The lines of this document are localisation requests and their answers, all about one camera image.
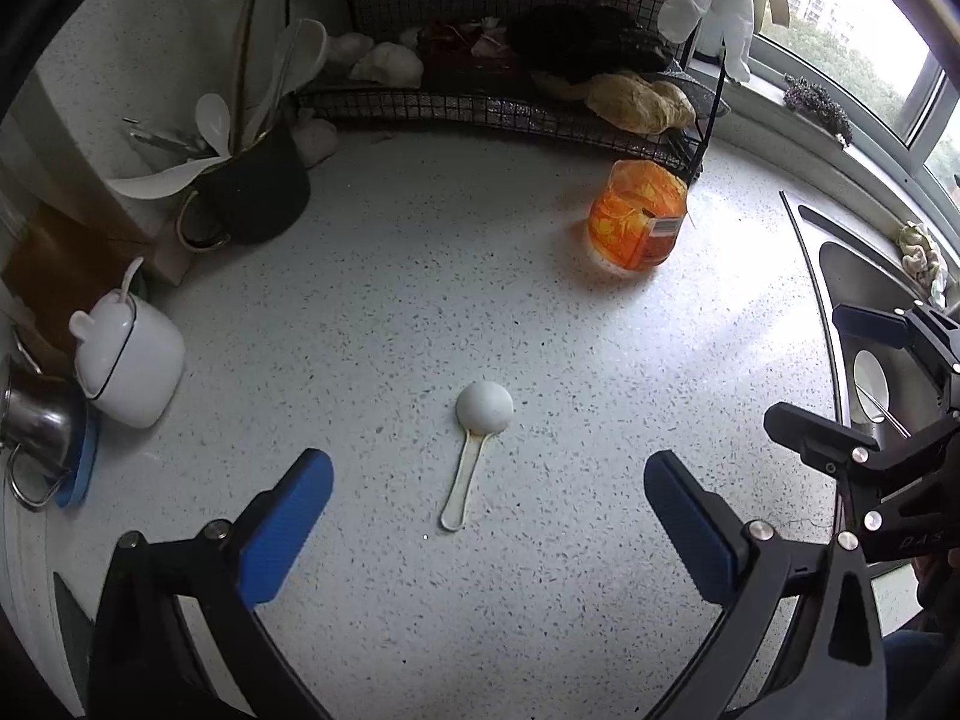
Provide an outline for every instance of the white sugar bowl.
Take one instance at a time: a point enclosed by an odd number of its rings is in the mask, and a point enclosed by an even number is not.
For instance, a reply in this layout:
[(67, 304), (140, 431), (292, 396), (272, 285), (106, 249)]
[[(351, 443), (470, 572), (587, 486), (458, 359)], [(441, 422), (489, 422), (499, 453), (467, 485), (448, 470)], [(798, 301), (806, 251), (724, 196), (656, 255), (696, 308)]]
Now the white sugar bowl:
[(97, 301), (93, 310), (70, 317), (77, 339), (74, 370), (90, 402), (134, 428), (154, 424), (167, 407), (184, 371), (184, 337), (170, 319), (130, 294), (133, 260), (123, 286)]

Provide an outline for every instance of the stainless steel sink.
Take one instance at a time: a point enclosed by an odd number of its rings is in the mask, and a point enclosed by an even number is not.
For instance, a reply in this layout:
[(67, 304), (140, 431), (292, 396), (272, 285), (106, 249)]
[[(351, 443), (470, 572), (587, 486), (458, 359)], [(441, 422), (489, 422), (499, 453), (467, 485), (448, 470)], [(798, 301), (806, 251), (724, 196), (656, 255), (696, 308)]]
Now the stainless steel sink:
[(883, 447), (901, 436), (886, 420), (870, 422), (860, 408), (853, 384), (853, 360), (861, 349), (877, 356), (890, 388), (890, 413), (913, 433), (939, 415), (936, 389), (910, 355), (862, 338), (840, 336), (833, 326), (833, 308), (853, 303), (880, 311), (910, 308), (923, 299), (902, 271), (896, 247), (845, 207), (827, 199), (801, 199), (781, 193), (803, 256), (810, 269), (827, 335), (833, 370), (836, 418), (873, 436)]

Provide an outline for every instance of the spoon handle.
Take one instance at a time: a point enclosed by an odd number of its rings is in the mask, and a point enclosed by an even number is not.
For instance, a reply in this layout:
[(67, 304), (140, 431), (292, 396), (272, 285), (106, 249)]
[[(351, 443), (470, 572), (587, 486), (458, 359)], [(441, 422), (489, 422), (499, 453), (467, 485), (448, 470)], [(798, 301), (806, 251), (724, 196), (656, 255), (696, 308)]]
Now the spoon handle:
[(901, 435), (901, 437), (903, 437), (904, 439), (909, 439), (910, 433), (907, 431), (904, 425), (901, 425), (901, 423), (899, 423), (899, 421), (896, 420), (896, 417), (894, 415), (892, 415), (890, 412), (888, 412), (888, 410), (883, 408), (883, 404), (880, 403), (880, 401), (878, 401), (874, 397), (874, 394), (872, 392), (866, 391), (865, 389), (862, 388), (862, 386), (858, 384), (856, 384), (856, 389), (857, 391), (861, 392), (861, 394), (865, 395), (872, 404), (874, 404), (874, 408), (877, 409), (880, 412), (880, 415), (884, 416), (887, 419), (887, 421), (894, 426), (894, 429), (896, 430), (896, 432), (899, 433), (899, 435)]
[(446, 500), (443, 512), (440, 513), (440, 525), (448, 531), (459, 531), (464, 527), (464, 516), (467, 513), (467, 497), (470, 493), (470, 480), (473, 471), (480, 460), (484, 444), (490, 436), (474, 436), (467, 430), (464, 438), (464, 448), (460, 453), (460, 464), (457, 466), (457, 476), (453, 480), (450, 497)]
[(133, 284), (133, 276), (143, 264), (143, 257), (137, 257), (127, 266), (127, 271), (123, 274), (123, 283), (120, 285), (120, 302), (127, 302), (127, 295), (130, 293), (130, 285)]

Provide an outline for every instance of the black wire shelf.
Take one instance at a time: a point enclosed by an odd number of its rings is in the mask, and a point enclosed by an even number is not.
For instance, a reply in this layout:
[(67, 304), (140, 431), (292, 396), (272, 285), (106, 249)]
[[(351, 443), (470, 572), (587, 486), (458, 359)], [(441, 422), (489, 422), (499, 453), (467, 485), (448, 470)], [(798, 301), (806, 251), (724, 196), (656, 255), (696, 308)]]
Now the black wire shelf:
[[(507, 20), (540, 5), (611, 5), (629, 13), (642, 28), (656, 33), (656, 15), (666, 0), (347, 0), (353, 29), (376, 41), (398, 42), (411, 26), (434, 20), (464, 23), (486, 16)], [(669, 45), (681, 67), (691, 55), (692, 38)], [(637, 159), (650, 159), (690, 183), (700, 174), (709, 132), (703, 121), (685, 131), (659, 136), (625, 132), (600, 119), (582, 103), (544, 98), (517, 59), (491, 60), (421, 57), (424, 83), (419, 90), (324, 79), (298, 95), (299, 103), (333, 122), (453, 122), (601, 146)]]
[(314, 85), (299, 94), (301, 105), (333, 122), (453, 122), (587, 143), (635, 159), (663, 165), (682, 180), (699, 174), (694, 166), (700, 134), (669, 130), (643, 136), (625, 132), (600, 119), (583, 105), (552, 100), (515, 100), (475, 92), (434, 93), (383, 88), (331, 89)]

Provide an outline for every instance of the barcode label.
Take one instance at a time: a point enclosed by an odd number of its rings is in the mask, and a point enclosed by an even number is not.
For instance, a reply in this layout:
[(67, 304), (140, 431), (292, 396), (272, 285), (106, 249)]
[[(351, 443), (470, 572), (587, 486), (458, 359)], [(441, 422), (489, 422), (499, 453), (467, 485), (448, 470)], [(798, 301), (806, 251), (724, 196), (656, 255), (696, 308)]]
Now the barcode label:
[(673, 238), (680, 232), (683, 217), (663, 217), (654, 220), (650, 228), (651, 238)]

